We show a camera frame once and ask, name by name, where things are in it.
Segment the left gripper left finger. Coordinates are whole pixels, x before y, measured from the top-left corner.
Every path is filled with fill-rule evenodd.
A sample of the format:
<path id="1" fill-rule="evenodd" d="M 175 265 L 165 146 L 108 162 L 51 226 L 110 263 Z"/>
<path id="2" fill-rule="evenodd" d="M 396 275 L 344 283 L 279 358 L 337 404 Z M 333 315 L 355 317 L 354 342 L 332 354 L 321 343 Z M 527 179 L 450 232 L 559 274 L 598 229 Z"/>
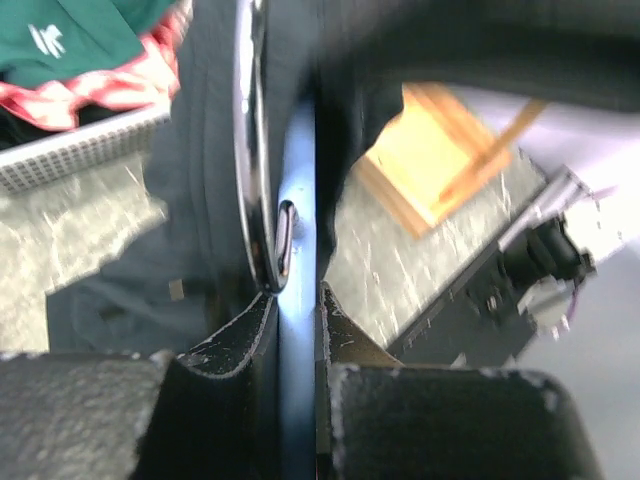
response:
<path id="1" fill-rule="evenodd" d="M 277 307 L 190 352 L 5 353 L 5 479 L 274 479 Z"/>

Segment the dark navy shorts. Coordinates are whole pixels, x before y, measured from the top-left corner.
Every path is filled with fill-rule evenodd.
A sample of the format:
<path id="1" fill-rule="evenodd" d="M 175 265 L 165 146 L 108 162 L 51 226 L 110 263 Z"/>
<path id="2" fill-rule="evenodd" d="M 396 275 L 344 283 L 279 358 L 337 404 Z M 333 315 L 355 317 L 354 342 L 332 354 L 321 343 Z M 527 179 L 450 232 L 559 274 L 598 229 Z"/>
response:
<path id="1" fill-rule="evenodd" d="M 266 85 L 271 183 L 298 101 L 316 110 L 318 267 L 335 248 L 344 179 L 400 112 L 401 85 L 445 81 L 606 110 L 639 107 L 635 1 L 271 1 Z M 166 220 L 47 299 L 54 352 L 183 352 L 256 294 L 236 193 L 236 5 L 197 1 L 180 90 L 144 171 Z"/>

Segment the blue hanger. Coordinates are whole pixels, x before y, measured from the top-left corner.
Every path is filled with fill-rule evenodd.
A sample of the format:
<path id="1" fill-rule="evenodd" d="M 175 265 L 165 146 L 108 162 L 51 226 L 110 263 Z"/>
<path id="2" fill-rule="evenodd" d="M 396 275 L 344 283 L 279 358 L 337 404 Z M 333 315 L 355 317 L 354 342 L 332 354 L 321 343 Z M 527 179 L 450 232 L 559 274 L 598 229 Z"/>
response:
<path id="1" fill-rule="evenodd" d="M 233 136 L 245 250 L 253 279 L 278 307 L 278 416 L 281 474 L 316 476 L 315 110 L 298 102 L 284 145 L 279 206 L 272 206 L 264 101 L 267 4 L 240 1 L 236 12 Z"/>

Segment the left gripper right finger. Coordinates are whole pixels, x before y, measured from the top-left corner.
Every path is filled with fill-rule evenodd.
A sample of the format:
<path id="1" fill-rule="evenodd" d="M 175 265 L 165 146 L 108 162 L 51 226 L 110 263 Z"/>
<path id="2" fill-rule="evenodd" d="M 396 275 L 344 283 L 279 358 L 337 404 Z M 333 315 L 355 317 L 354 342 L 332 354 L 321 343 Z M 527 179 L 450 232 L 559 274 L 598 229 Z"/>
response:
<path id="1" fill-rule="evenodd" d="M 322 283 L 316 308 L 322 479 L 599 479 L 576 405 L 554 378 L 408 367 Z"/>

